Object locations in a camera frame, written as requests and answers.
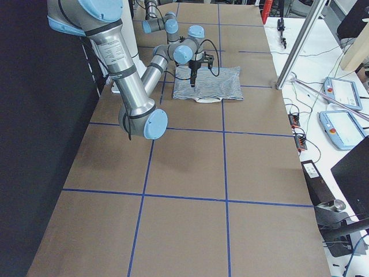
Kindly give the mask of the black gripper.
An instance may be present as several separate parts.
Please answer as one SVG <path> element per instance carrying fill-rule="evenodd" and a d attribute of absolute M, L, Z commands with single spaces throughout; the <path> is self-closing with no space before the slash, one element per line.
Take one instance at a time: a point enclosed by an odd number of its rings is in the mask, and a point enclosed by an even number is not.
<path fill-rule="evenodd" d="M 189 61 L 190 72 L 190 86 L 192 88 L 195 87 L 195 81 L 197 78 L 197 70 L 202 66 L 202 64 L 206 64 L 209 70 L 212 70 L 214 62 L 214 56 L 211 54 L 207 54 L 205 51 L 201 53 L 195 54 L 195 60 L 191 59 Z"/>

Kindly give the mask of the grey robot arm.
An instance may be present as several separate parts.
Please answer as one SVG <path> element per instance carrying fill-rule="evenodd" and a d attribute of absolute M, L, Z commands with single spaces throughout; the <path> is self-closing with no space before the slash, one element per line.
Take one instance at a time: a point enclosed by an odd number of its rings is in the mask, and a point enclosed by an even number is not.
<path fill-rule="evenodd" d="M 159 6 L 174 3 L 170 0 L 153 0 L 144 1 L 145 5 L 145 20 L 142 22 L 144 33 L 154 33 L 165 31 L 167 34 L 168 44 L 177 44 L 180 42 L 179 25 L 174 12 L 167 12 L 162 15 L 159 11 Z"/>
<path fill-rule="evenodd" d="M 153 58 L 144 66 L 138 56 L 137 43 L 128 1 L 48 1 L 48 23 L 58 32 L 83 36 L 94 41 L 102 57 L 102 65 L 119 89 L 123 106 L 118 121 L 129 136 L 148 140 L 160 138 L 168 124 L 165 111 L 156 107 L 151 94 L 169 62 L 188 65 L 190 85 L 195 86 L 197 71 L 203 63 L 209 68 L 213 56 L 203 50 L 205 30 L 192 25 L 187 37 L 179 36 L 176 15 L 162 16 L 159 6 L 167 1 L 145 1 L 145 33 L 164 30 L 167 44 L 154 48 Z"/>

